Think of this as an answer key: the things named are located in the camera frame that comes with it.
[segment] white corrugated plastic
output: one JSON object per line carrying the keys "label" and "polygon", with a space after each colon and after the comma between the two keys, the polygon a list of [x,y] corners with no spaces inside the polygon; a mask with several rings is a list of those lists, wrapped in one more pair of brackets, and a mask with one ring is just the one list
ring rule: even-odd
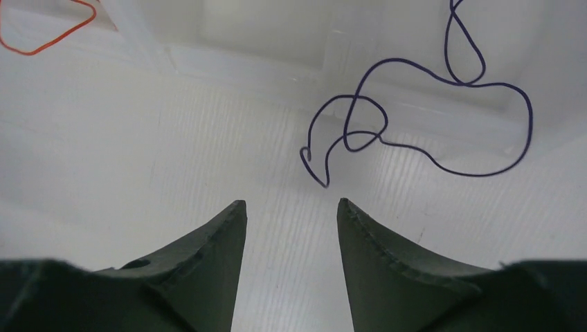
{"label": "white corrugated plastic", "polygon": [[[97,22],[64,44],[162,73],[224,82],[305,111],[353,93],[364,71],[386,57],[406,57],[447,76],[442,38],[448,0],[94,3]],[[50,39],[87,15],[69,0],[4,0],[3,6],[4,25],[36,40]],[[587,130],[586,10],[582,0],[465,0],[458,8],[487,60],[482,82],[518,84],[530,95],[534,155]],[[455,71],[474,77],[474,52],[458,27],[451,34]],[[452,153],[481,149],[511,160],[525,140],[527,111],[507,89],[470,91],[391,65],[363,94],[389,112],[388,137],[416,133],[452,146]],[[344,118],[346,111],[341,103],[325,113]],[[359,103],[354,114],[353,122],[365,128],[380,125],[374,107]]]}

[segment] plastic container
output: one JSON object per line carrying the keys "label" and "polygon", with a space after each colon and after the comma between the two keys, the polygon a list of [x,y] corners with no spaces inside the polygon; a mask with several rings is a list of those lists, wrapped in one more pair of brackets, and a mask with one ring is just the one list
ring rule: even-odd
{"label": "plastic container", "polygon": [[[68,0],[4,1],[7,21],[26,36],[47,39],[83,17]],[[354,93],[365,70],[383,58],[405,57],[448,77],[442,43],[449,0],[101,4],[99,24],[68,43],[162,73],[227,83],[312,113],[336,94]],[[531,153],[587,132],[583,0],[464,0],[458,14],[487,60],[481,82],[517,84],[530,95],[536,120]],[[463,79],[478,73],[478,60],[456,25],[449,54]],[[501,155],[518,154],[525,140],[527,110],[506,89],[450,87],[391,64],[370,79],[363,94],[386,108],[390,133],[414,132]],[[347,102],[336,103],[325,115],[344,118],[347,108]],[[352,120],[381,126],[376,110],[361,103]]]}

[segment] orange string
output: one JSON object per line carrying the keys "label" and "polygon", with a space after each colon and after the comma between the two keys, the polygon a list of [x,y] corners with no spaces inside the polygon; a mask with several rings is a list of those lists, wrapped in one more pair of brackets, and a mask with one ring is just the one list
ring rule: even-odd
{"label": "orange string", "polygon": [[36,50],[32,50],[32,51],[27,52],[27,51],[19,50],[18,48],[14,48],[12,46],[9,46],[9,45],[7,45],[7,43],[4,42],[4,39],[2,39],[1,33],[0,33],[0,44],[2,44],[2,46],[4,46],[6,49],[11,50],[12,52],[18,53],[20,55],[27,55],[27,56],[36,55],[36,54],[39,54],[42,51],[46,50],[47,48],[50,48],[51,46],[55,45],[56,43],[62,41],[65,37],[71,35],[72,33],[79,30],[80,28],[87,26],[88,24],[90,24],[90,22],[92,22],[96,18],[96,15],[97,15],[96,7],[94,7],[90,3],[87,3],[83,0],[71,0],[71,1],[75,2],[75,3],[79,3],[80,5],[84,5],[90,9],[92,9],[92,15],[90,16],[90,18],[88,18],[87,20],[83,21],[82,23],[74,26],[73,28],[67,30],[66,32],[61,34],[59,37],[55,38],[54,40],[50,41],[47,44],[44,44],[43,46],[37,48]]}

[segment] white surface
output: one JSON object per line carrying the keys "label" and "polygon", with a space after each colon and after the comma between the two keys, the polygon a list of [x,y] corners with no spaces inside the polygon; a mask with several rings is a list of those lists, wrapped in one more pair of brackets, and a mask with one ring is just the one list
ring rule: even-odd
{"label": "white surface", "polygon": [[[32,58],[0,50],[0,255],[120,267],[245,199],[235,332],[352,330],[336,235],[343,196],[470,264],[587,257],[585,136],[488,179],[442,173],[412,151],[337,149],[324,190],[298,159],[309,121],[63,47]],[[315,167],[341,123],[318,126]],[[494,162],[450,161],[470,171]]]}
{"label": "white surface", "polygon": [[[69,0],[4,0],[3,6],[5,22],[35,42],[88,15]],[[364,71],[387,57],[406,57],[448,77],[442,40],[449,0],[102,0],[98,7],[98,20],[64,46],[230,84],[304,111],[353,93]],[[532,96],[535,156],[586,133],[583,0],[466,0],[458,14],[487,60],[481,82],[520,84]],[[463,36],[453,24],[449,55],[455,72],[471,79],[480,66]],[[451,87],[389,64],[363,94],[392,116],[387,136],[417,134],[459,146],[451,156],[483,150],[513,160],[525,141],[525,105],[505,88]],[[344,118],[347,105],[325,114]],[[381,115],[367,106],[352,121],[373,130]]]}

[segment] blue cable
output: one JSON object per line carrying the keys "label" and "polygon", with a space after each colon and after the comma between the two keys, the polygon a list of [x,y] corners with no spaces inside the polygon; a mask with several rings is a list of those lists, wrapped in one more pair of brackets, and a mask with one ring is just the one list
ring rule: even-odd
{"label": "blue cable", "polygon": [[[528,97],[527,93],[524,92],[524,90],[520,89],[519,87],[513,85],[513,84],[509,84],[509,83],[505,83],[505,82],[494,82],[494,83],[485,83],[485,84],[476,84],[479,80],[481,80],[483,78],[483,76],[485,76],[485,72],[487,70],[487,64],[485,62],[485,58],[483,57],[483,54],[481,53],[481,51],[479,50],[479,48],[477,47],[477,45],[475,44],[475,41],[473,40],[473,38],[471,37],[471,35],[469,34],[469,31],[467,30],[467,28],[464,26],[463,22],[461,21],[461,19],[459,18],[459,16],[456,13],[456,10],[458,8],[458,6],[462,3],[463,0],[459,0],[456,4],[454,3],[454,0],[450,0],[450,9],[451,9],[451,16],[449,17],[449,21],[446,25],[446,31],[444,33],[444,63],[446,64],[446,69],[448,70],[450,76],[452,77],[453,80],[447,80],[443,77],[440,77],[439,75],[435,74],[433,71],[431,71],[430,69],[417,64],[414,61],[411,61],[409,59],[404,59],[404,58],[400,58],[400,57],[393,57],[393,58],[389,58],[389,59],[384,59],[381,60],[380,62],[377,62],[376,64],[374,64],[373,66],[371,66],[371,68],[369,68],[369,70],[367,70],[367,72],[365,73],[365,75],[363,76],[363,78],[361,79],[361,81],[359,82],[358,87],[356,88],[356,91],[354,93],[354,95],[337,95],[335,97],[333,97],[332,99],[328,100],[319,110],[318,112],[316,112],[316,115],[314,116],[314,118],[312,119],[310,126],[308,128],[308,141],[307,141],[307,145],[305,147],[302,147],[300,149],[300,157],[302,158],[302,162],[304,164],[304,166],[306,167],[306,170],[308,171],[308,173],[310,174],[310,176],[312,178],[314,178],[314,180],[318,183],[320,183],[320,185],[322,185],[324,188],[328,188],[330,186],[330,169],[329,169],[329,165],[328,165],[328,160],[330,157],[330,153],[332,152],[332,150],[335,148],[335,146],[337,146],[337,144],[339,144],[341,141],[343,142],[345,148],[347,149],[347,151],[349,152],[360,152],[363,151],[364,149],[366,149],[367,147],[369,147],[371,144],[375,143],[376,140],[378,140],[381,144],[383,145],[387,145],[390,147],[401,147],[401,148],[405,148],[405,149],[412,149],[415,151],[418,151],[422,154],[424,154],[426,157],[428,157],[428,159],[430,159],[432,161],[432,163],[440,168],[441,170],[448,172],[450,174],[454,174],[454,175],[458,175],[458,176],[466,176],[466,177],[470,177],[470,178],[487,178],[490,176],[496,176],[499,174],[503,174],[509,170],[511,170],[512,168],[516,167],[523,159],[524,157],[526,157],[526,154],[528,153],[528,150],[530,149],[530,145],[532,143],[532,132],[533,132],[533,128],[534,128],[534,112],[532,110],[532,103],[530,102],[530,98]],[[457,25],[459,25],[460,29],[463,31],[464,36],[467,38],[467,41],[469,42],[469,45],[472,47],[472,49],[475,51],[479,62],[481,63],[481,72],[480,74],[473,80],[469,81],[469,82],[463,82],[459,77],[457,77],[457,75],[453,72],[453,69],[451,67],[451,63],[450,63],[450,59],[449,59],[449,35],[450,35],[450,29],[452,26],[453,21],[457,22]],[[513,91],[515,91],[516,93],[518,93],[525,101],[526,106],[527,106],[527,110],[528,110],[528,129],[527,129],[527,136],[526,136],[526,143],[524,146],[524,150],[520,153],[519,157],[516,159],[516,161],[514,161],[511,165],[500,169],[498,171],[495,172],[491,172],[491,173],[486,173],[486,174],[470,174],[470,173],[463,173],[463,172],[457,172],[454,171],[452,169],[448,169],[444,166],[442,166],[441,164],[439,164],[436,159],[434,159],[434,157],[432,157],[432,155],[430,155],[430,153],[428,153],[426,150],[413,146],[413,145],[407,145],[407,144],[400,144],[400,143],[394,143],[394,142],[388,142],[386,140],[384,140],[381,135],[385,132],[385,130],[388,128],[389,125],[389,118],[387,115],[387,112],[385,111],[385,109],[377,102],[375,102],[373,99],[361,95],[361,90],[363,89],[363,85],[365,84],[365,82],[367,81],[367,79],[370,77],[370,75],[376,70],[378,69],[380,66],[383,66],[384,64],[390,64],[390,63],[395,63],[395,62],[399,62],[402,64],[407,64],[409,66],[412,66],[416,69],[419,69],[425,73],[427,73],[428,75],[430,75],[432,78],[434,78],[435,80],[451,85],[451,86],[463,86],[463,87],[467,87],[467,88],[473,88],[473,89],[479,89],[479,88],[486,88],[486,87],[490,87],[490,86],[502,86],[505,87],[507,89],[511,89]],[[325,172],[326,172],[326,181],[322,181],[321,179],[319,179],[319,177],[316,175],[316,173],[314,173],[314,171],[311,169],[311,167],[309,166],[309,162],[311,162],[311,133],[312,133],[312,129],[314,128],[314,125],[316,124],[316,121],[318,119],[318,117],[320,116],[320,114],[322,112],[324,112],[324,110],[334,101],[336,100],[340,100],[340,99],[351,99],[351,104],[349,106],[349,110],[347,113],[347,117],[345,119],[345,126],[343,129],[343,135],[339,138],[337,138],[334,143],[332,143],[332,145],[330,146],[330,148],[328,149],[328,151],[326,152],[326,156],[325,156],[325,160],[324,160],[324,167],[325,167]],[[379,132],[373,132],[373,131],[366,131],[366,130],[358,130],[358,131],[349,131],[349,125],[350,125],[350,119],[352,117],[352,113],[354,111],[354,108],[356,106],[356,101],[357,100],[366,100],[367,102],[370,102],[371,104],[373,104],[376,108],[378,108],[378,110],[381,112],[382,116],[383,116],[383,120],[384,120],[384,125],[383,128],[381,128],[381,130]],[[349,146],[348,143],[348,138],[350,136],[353,135],[359,135],[359,134],[363,134],[363,135],[371,135],[372,138],[365,144],[361,145],[358,148],[351,148],[351,146]]]}

